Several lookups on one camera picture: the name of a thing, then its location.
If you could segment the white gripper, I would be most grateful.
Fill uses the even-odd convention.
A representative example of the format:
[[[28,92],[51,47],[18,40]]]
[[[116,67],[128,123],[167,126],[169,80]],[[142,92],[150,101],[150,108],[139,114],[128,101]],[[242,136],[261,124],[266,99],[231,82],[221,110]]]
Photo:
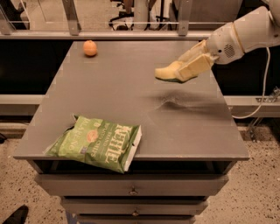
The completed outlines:
[[[176,70],[176,78],[182,82],[189,81],[210,70],[214,62],[226,65],[243,55],[235,25],[227,23],[214,31],[207,41],[200,41],[178,58],[181,65]]]

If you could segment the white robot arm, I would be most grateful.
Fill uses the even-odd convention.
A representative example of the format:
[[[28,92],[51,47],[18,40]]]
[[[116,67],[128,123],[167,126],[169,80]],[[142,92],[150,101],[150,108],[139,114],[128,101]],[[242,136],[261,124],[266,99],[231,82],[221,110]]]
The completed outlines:
[[[280,44],[280,0],[268,0],[264,6],[251,11],[234,22],[215,30],[178,58],[181,65],[175,77],[188,81],[207,70],[213,64],[226,65],[258,48]]]

